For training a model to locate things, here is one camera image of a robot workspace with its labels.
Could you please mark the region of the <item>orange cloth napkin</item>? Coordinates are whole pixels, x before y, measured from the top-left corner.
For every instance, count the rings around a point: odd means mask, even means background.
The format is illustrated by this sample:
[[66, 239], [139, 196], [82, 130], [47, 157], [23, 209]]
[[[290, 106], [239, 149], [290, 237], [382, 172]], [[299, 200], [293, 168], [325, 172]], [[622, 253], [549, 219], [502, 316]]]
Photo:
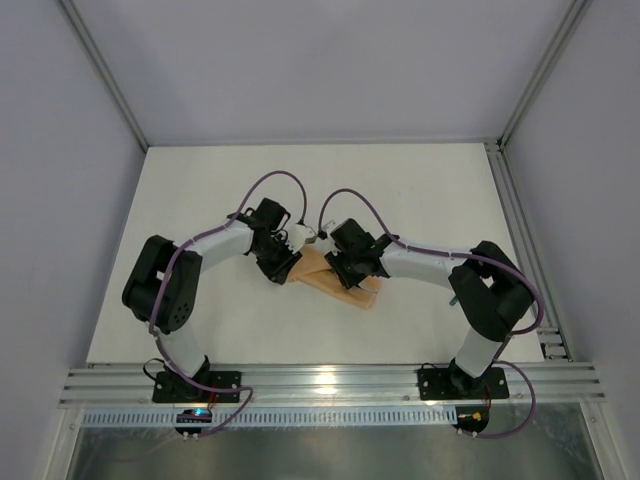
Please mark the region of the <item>orange cloth napkin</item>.
[[[320, 250], [306, 245], [299, 252], [302, 254], [302, 259], [289, 273], [288, 283], [301, 282], [343, 303], [363, 310], [374, 305], [382, 287], [382, 282], [379, 279], [366, 278], [358, 286], [347, 289], [341, 284], [337, 274], [333, 272]], [[377, 286], [379, 291], [376, 295], [368, 294], [359, 288], [360, 285]]]

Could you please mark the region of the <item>knife with green handle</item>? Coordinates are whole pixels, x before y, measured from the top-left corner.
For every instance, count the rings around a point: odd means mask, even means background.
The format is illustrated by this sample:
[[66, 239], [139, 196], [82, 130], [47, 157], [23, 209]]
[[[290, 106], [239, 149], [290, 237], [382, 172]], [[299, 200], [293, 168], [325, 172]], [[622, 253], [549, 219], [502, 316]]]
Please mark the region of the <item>knife with green handle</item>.
[[376, 295], [379, 291], [377, 286], [360, 285], [359, 288], [368, 294]]

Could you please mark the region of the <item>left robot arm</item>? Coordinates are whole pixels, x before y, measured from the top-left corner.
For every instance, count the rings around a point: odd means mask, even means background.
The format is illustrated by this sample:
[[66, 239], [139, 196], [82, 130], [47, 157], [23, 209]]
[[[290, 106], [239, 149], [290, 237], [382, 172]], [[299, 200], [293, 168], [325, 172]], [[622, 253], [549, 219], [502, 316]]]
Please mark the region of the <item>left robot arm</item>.
[[189, 325], [200, 277], [237, 256], [252, 255], [262, 274], [282, 285], [316, 234], [265, 198], [255, 209], [229, 215], [220, 226], [174, 242], [148, 238], [125, 284], [122, 302], [147, 323], [163, 369], [154, 375], [155, 403], [237, 403], [247, 388], [239, 373], [215, 372]]

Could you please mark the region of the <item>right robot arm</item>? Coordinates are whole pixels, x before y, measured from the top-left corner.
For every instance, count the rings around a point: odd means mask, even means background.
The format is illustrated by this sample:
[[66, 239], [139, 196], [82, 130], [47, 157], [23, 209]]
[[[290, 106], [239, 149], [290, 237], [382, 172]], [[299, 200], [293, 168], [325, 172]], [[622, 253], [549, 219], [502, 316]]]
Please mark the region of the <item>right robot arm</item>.
[[440, 383], [441, 398], [479, 397], [494, 362], [517, 334], [516, 325], [540, 300], [533, 284], [490, 241], [469, 250], [438, 250], [389, 233], [375, 238], [352, 218], [323, 235], [333, 244], [325, 259], [347, 290], [380, 277], [422, 281], [453, 293], [469, 330], [449, 365], [431, 369], [425, 388]]

